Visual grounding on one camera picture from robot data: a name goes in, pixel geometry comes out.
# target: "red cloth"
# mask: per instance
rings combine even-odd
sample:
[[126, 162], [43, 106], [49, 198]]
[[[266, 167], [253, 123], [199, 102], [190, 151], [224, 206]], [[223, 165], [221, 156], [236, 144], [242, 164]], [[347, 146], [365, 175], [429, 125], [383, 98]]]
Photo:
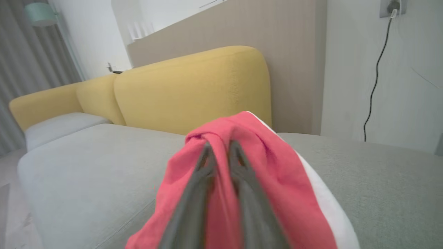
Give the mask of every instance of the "red cloth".
[[219, 118], [186, 136], [183, 149], [168, 162], [155, 213], [130, 237], [126, 249], [157, 247], [207, 141], [216, 156], [218, 174], [208, 205], [206, 247], [241, 248], [240, 210], [228, 170], [231, 140], [241, 144], [291, 246], [336, 249], [332, 230], [297, 153], [248, 112]]

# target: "curtain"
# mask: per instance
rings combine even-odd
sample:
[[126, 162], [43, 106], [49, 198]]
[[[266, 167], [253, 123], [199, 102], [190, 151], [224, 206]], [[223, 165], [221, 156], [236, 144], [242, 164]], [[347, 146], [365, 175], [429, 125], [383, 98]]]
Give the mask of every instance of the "curtain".
[[57, 25], [31, 26], [24, 7], [32, 2], [0, 0], [0, 156], [24, 146], [12, 99], [81, 81]]

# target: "gray cushion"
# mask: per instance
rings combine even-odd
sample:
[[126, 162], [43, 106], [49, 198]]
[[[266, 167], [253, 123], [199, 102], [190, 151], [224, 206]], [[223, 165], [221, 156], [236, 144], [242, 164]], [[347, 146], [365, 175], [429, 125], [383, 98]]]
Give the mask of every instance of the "gray cushion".
[[329, 187], [362, 249], [442, 248], [442, 157], [324, 136], [279, 135]]
[[124, 248], [183, 145], [182, 135], [100, 124], [27, 153], [19, 177], [45, 249]]
[[31, 126], [25, 131], [26, 148], [27, 151], [31, 151], [62, 136], [94, 125], [110, 123], [111, 121], [104, 117], [87, 113], [69, 113], [53, 117]]

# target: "lamp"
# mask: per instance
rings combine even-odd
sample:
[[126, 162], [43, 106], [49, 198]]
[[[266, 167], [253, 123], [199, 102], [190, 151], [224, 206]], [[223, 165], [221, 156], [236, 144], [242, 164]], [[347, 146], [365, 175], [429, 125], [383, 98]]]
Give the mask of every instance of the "lamp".
[[78, 63], [77, 56], [74, 53], [73, 46], [71, 45], [68, 36], [64, 32], [63, 25], [61, 25], [61, 20], [59, 19], [59, 14], [52, 10], [52, 7], [46, 3], [31, 3], [25, 6], [25, 12], [31, 21], [32, 26], [37, 27], [47, 27], [54, 25], [56, 23], [59, 24], [59, 30], [63, 37], [63, 40], [66, 44], [68, 52], [74, 62], [74, 66], [77, 69], [77, 72], [82, 81], [86, 80], [85, 74]]
[[28, 4], [25, 7], [25, 11], [33, 26], [46, 27], [57, 23], [57, 17], [49, 4]]

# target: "yellow sofa backrest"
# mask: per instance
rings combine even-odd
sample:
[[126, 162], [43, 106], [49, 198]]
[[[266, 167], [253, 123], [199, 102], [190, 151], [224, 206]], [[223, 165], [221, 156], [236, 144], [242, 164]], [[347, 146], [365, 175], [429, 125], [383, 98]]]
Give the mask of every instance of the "yellow sofa backrest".
[[246, 110], [271, 125], [268, 69], [252, 47], [223, 47], [135, 68], [116, 78], [114, 91], [131, 127], [187, 134]]
[[79, 83], [77, 98], [84, 113], [105, 117], [116, 125], [126, 125], [114, 94], [117, 76], [110, 74]]
[[9, 106], [23, 131], [73, 112], [177, 134], [241, 111], [251, 111], [271, 126], [268, 69], [261, 53], [245, 46], [218, 48], [32, 93]]

